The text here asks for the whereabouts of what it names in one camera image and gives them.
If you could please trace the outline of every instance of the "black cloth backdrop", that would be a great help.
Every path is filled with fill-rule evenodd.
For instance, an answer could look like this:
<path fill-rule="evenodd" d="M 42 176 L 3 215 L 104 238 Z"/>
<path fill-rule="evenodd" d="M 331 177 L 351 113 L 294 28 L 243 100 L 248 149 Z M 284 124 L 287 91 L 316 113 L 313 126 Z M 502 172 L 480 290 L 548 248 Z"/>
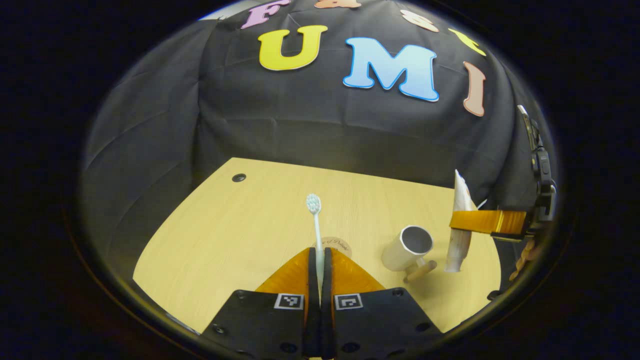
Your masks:
<path fill-rule="evenodd" d="M 453 21 L 412 4 L 360 0 L 355 9 L 318 9 L 293 0 L 263 24 L 240 29 L 243 11 L 201 20 L 144 56 L 106 97 L 88 134 L 81 173 L 81 209 L 88 235 L 123 280 L 157 228 L 202 181 L 231 157 L 344 170 L 453 187 L 454 169 L 476 204 L 527 209 L 536 195 L 529 142 L 516 105 L 542 125 L 535 98 L 495 51 Z M 427 17 L 439 33 L 404 20 L 401 9 Z M 297 29 L 325 25 L 308 66 L 271 71 L 258 61 L 258 36 L 288 29 L 282 54 L 299 53 Z M 480 44 L 481 56 L 448 28 Z M 351 69 L 350 37 L 371 37 L 395 56 L 405 45 L 437 54 L 437 102 L 342 84 Z M 463 107 L 469 61 L 486 76 L 485 114 Z M 552 169 L 557 171 L 553 152 Z M 518 247 L 499 245 L 505 277 Z"/>

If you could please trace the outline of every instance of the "white mug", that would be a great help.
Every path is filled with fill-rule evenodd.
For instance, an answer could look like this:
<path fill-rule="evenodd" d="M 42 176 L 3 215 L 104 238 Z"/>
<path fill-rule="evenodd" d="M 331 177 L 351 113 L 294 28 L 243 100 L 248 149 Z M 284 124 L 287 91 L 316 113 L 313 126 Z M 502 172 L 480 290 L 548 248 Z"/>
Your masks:
<path fill-rule="evenodd" d="M 433 248 L 428 231 L 416 225 L 402 229 L 382 252 L 382 263 L 391 271 L 402 271 L 414 263 L 420 266 L 422 259 Z"/>

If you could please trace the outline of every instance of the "wooden table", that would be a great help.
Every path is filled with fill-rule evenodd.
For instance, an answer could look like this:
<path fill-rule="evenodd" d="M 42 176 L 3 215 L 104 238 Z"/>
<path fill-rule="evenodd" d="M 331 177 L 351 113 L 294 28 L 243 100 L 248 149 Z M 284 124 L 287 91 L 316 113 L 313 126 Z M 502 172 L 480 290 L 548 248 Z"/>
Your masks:
<path fill-rule="evenodd" d="M 233 182 L 238 173 L 246 179 Z M 384 287 L 407 288 L 442 332 L 478 312 L 499 289 L 498 253 L 485 234 L 473 234 L 461 272 L 443 271 L 453 189 L 240 158 L 215 171 L 165 220 L 133 279 L 164 310 L 202 332 L 234 290 L 255 290 L 312 246 L 309 193 L 322 201 L 322 237 L 349 243 L 351 259 Z M 411 284 L 403 283 L 405 272 L 389 271 L 380 260 L 406 225 L 429 231 L 434 245 L 424 258 L 438 263 Z"/>

